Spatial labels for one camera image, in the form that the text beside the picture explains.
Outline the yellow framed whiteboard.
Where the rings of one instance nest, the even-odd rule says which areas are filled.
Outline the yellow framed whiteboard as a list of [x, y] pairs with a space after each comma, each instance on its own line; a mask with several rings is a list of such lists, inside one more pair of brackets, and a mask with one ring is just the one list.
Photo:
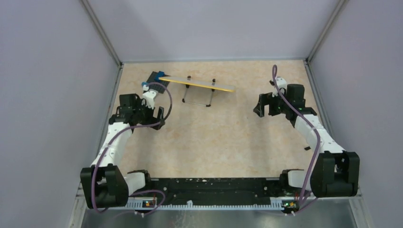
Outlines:
[[164, 76], [164, 77], [160, 77], [159, 80], [179, 83], [179, 84], [183, 84], [183, 85], [215, 89], [215, 90], [226, 91], [226, 92], [235, 91], [235, 86], [233, 86], [233, 85], [219, 84], [219, 83], [213, 82], [213, 81], [207, 82], [207, 81], [203, 81], [203, 80], [196, 80], [193, 78], [184, 78], [184, 77], [178, 77], [178, 76]]

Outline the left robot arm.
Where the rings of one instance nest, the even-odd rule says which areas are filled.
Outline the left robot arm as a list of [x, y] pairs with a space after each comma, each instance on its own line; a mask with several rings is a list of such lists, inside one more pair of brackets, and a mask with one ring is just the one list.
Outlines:
[[125, 206], [135, 191], [140, 196], [152, 192], [152, 183], [147, 180], [147, 171], [132, 171], [123, 175], [118, 167], [128, 139], [135, 128], [161, 129], [165, 124], [164, 108], [159, 107], [154, 116], [155, 90], [119, 96], [117, 111], [108, 121], [106, 138], [95, 160], [89, 167], [82, 168], [80, 181], [87, 206], [97, 212]]

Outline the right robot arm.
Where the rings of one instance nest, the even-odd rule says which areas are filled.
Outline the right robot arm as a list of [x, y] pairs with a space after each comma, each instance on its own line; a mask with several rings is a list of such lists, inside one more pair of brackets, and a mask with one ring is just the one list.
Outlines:
[[265, 106], [268, 106], [270, 116], [284, 114], [314, 151], [314, 160], [306, 170], [284, 170], [278, 183], [279, 191], [285, 196], [291, 196], [298, 188], [311, 191], [319, 198], [355, 196], [359, 182], [358, 154], [336, 143], [315, 110], [305, 106], [303, 85], [289, 84], [280, 91], [281, 95], [260, 94], [253, 111], [264, 117]]

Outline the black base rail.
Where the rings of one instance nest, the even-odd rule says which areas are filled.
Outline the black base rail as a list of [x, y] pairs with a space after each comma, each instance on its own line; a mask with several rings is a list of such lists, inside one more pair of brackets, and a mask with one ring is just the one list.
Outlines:
[[275, 198], [299, 196], [284, 178], [147, 179], [131, 197], [150, 197], [163, 206], [269, 206]]

